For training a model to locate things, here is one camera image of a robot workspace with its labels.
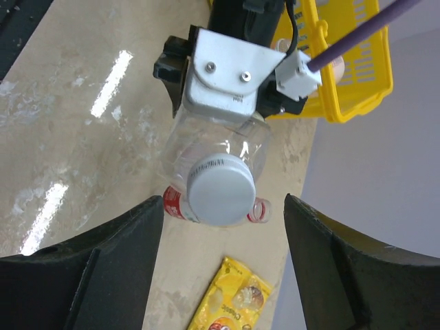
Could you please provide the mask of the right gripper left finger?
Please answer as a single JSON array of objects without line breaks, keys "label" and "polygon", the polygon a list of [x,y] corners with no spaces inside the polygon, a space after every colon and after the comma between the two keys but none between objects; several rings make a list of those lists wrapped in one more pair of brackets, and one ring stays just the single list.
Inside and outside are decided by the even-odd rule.
[{"label": "right gripper left finger", "polygon": [[1,259],[2,329],[141,329],[164,222],[153,196],[29,256]]}]

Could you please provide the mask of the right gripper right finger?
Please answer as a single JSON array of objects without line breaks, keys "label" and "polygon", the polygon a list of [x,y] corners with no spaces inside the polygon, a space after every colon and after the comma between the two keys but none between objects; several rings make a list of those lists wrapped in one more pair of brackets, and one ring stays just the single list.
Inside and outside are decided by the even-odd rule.
[{"label": "right gripper right finger", "polygon": [[438,329],[439,259],[362,234],[294,195],[284,220],[308,329]]}]

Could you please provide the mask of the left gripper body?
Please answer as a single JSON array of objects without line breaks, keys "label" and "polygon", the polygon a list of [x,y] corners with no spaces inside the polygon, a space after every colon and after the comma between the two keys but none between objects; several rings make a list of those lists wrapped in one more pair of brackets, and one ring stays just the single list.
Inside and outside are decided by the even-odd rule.
[{"label": "left gripper body", "polygon": [[[262,12],[262,9],[260,9],[259,6],[255,3],[256,1],[247,1],[245,9],[255,13]],[[214,30],[210,29],[208,25],[205,28],[193,25],[190,27],[188,38],[186,39],[176,36],[170,36],[165,42],[162,53],[156,60],[153,67],[153,76],[163,82],[172,102],[174,112],[177,112],[180,107],[183,107],[182,96],[186,82],[186,75],[188,72],[188,66],[191,62],[191,56],[195,48],[197,33],[200,29],[206,29],[215,32]],[[271,47],[264,45],[261,41],[250,43],[272,49]],[[294,52],[295,47],[296,42],[292,41],[287,51],[283,53],[290,55]]]}]

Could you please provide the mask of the wide clear plastic bottle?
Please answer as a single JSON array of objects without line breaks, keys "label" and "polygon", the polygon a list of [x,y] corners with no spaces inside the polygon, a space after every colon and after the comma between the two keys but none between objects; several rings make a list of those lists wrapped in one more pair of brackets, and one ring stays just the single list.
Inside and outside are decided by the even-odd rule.
[{"label": "wide clear plastic bottle", "polygon": [[220,123],[179,109],[161,155],[167,213],[209,226],[242,223],[256,204],[270,138],[260,115]]}]

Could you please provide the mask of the red label water bottle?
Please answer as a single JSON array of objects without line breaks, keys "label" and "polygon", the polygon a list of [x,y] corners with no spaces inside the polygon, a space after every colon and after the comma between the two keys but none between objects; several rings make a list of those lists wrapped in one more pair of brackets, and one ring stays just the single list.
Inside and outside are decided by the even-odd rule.
[{"label": "red label water bottle", "polygon": [[[184,193],[179,192],[172,186],[168,186],[162,195],[164,200],[164,210],[170,216],[191,221],[193,223],[203,223],[191,210],[188,200]],[[272,217],[272,205],[266,199],[256,198],[253,209],[247,214],[246,218],[240,220],[237,225],[250,223],[267,223]]]}]

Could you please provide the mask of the large white bottle cap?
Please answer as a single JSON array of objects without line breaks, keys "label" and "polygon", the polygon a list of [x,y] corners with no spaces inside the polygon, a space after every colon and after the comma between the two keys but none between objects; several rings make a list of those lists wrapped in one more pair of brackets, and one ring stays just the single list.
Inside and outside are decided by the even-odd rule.
[{"label": "large white bottle cap", "polygon": [[191,210],[210,226],[234,226],[253,208],[256,186],[251,170],[240,158],[213,153],[195,163],[186,179]]}]

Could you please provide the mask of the yellow plastic shopping basket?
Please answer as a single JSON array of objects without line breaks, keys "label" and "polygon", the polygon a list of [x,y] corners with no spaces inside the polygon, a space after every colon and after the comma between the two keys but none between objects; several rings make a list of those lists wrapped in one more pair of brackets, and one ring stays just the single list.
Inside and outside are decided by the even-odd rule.
[{"label": "yellow plastic shopping basket", "polygon": [[[319,55],[380,11],[378,1],[209,1],[208,27],[286,52],[292,41],[309,57]],[[388,29],[363,40],[320,70],[322,86],[308,99],[291,101],[277,92],[273,78],[259,91],[265,118],[285,111],[288,118],[324,118],[344,123],[368,114],[393,90]]]}]

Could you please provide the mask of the yellow chips bag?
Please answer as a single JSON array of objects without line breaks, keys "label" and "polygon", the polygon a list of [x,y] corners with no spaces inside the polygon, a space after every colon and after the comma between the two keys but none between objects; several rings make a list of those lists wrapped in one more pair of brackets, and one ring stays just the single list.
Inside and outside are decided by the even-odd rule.
[{"label": "yellow chips bag", "polygon": [[189,329],[252,330],[273,287],[246,265],[229,256],[202,298]]}]

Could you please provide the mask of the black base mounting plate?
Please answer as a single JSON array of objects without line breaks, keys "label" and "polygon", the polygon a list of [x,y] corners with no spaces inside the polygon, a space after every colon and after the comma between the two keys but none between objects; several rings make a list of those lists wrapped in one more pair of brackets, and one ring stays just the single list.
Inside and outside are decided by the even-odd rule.
[{"label": "black base mounting plate", "polygon": [[10,71],[52,2],[52,0],[0,0],[1,81]]}]

